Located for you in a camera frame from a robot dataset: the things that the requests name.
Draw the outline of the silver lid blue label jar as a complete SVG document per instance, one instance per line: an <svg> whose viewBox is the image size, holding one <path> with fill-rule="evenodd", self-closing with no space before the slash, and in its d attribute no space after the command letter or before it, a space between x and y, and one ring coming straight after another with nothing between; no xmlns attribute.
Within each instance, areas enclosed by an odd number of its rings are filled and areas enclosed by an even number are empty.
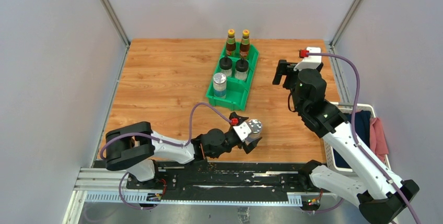
<svg viewBox="0 0 443 224"><path fill-rule="evenodd" d="M246 142L250 143L260 138L261 132L263 130L263 125L257 119L250 119L247 121L247 124L251 130L251 133L248 135Z"/></svg>

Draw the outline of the green plastic triple bin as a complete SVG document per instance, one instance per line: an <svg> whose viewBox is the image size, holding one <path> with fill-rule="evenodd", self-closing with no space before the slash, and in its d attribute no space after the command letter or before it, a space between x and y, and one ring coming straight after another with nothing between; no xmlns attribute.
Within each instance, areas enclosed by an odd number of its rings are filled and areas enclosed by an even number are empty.
<svg viewBox="0 0 443 224"><path fill-rule="evenodd" d="M246 108L248 96L251 90L251 85L256 71L257 62L259 59L259 51L251 44L247 61L249 63L248 76L245 81L235 78L236 62L240 60L239 47L240 43L236 43L236 51L233 56L229 58L232 60L232 75L227 77L226 96L220 98L214 95L213 80L210 79L209 87L206 92L206 98L209 104L217 107L228 108L231 111L243 111Z"/></svg>

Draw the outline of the silver lid spice jar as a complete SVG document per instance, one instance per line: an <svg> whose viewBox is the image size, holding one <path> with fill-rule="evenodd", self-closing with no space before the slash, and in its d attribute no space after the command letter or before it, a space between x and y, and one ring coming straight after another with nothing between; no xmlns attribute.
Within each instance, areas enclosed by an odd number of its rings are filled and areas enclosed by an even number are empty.
<svg viewBox="0 0 443 224"><path fill-rule="evenodd" d="M216 73L213 76L213 95L225 98L227 94L227 76L224 73Z"/></svg>

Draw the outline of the black cap white powder jar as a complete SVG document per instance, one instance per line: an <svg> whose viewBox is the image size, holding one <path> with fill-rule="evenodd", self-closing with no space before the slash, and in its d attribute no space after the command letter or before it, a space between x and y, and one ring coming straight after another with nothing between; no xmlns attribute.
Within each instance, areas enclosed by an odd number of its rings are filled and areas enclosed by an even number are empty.
<svg viewBox="0 0 443 224"><path fill-rule="evenodd" d="M235 64L235 78L238 80L246 81L249 72L249 62L244 58L236 61Z"/></svg>

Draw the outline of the yellow cap sauce bottle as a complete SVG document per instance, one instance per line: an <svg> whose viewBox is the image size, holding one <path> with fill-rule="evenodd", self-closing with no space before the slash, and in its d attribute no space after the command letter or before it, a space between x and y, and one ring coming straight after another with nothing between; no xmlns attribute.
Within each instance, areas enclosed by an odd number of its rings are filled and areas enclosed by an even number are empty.
<svg viewBox="0 0 443 224"><path fill-rule="evenodd" d="M225 44L225 54L227 56L232 56L235 53L235 50L236 50L235 30L229 29Z"/></svg>
<svg viewBox="0 0 443 224"><path fill-rule="evenodd" d="M248 29L244 29L242 32L242 39L240 41L240 49L239 49L240 57L247 60L249 51L250 51L250 31Z"/></svg>

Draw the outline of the black cap salt jar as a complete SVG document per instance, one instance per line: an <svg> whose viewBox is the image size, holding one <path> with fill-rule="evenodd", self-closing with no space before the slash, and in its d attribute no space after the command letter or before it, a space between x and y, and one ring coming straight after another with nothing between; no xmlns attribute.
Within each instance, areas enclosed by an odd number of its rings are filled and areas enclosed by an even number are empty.
<svg viewBox="0 0 443 224"><path fill-rule="evenodd" d="M225 55L219 60L220 72L224 73L226 77L232 76L232 59Z"/></svg>

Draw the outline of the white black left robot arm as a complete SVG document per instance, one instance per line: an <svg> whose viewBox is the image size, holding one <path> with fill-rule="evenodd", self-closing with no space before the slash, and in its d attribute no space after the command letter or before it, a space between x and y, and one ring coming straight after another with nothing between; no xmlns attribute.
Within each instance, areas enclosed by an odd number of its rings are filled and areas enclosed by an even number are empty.
<svg viewBox="0 0 443 224"><path fill-rule="evenodd" d="M147 189L159 185L155 158L190 164L207 158L216 159L234 147L249 154L261 140L263 124L233 112L228 131L218 128L192 138L189 143L159 134L143 121L106 133L106 144L100 151L109 171L126 171Z"/></svg>

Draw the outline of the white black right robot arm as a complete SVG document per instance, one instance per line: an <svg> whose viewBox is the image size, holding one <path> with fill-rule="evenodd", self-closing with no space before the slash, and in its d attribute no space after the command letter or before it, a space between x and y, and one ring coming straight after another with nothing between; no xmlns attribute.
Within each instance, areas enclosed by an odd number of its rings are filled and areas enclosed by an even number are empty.
<svg viewBox="0 0 443 224"><path fill-rule="evenodd" d="M283 87L290 91L294 112L304 125L335 149L358 179L339 174L311 160L300 170L298 184L304 191L315 187L336 194L355 205L369 223L390 223L419 192L413 180L403 180L359 140L344 113L325 99L326 81L318 68L297 68L279 60L273 84L285 76Z"/></svg>

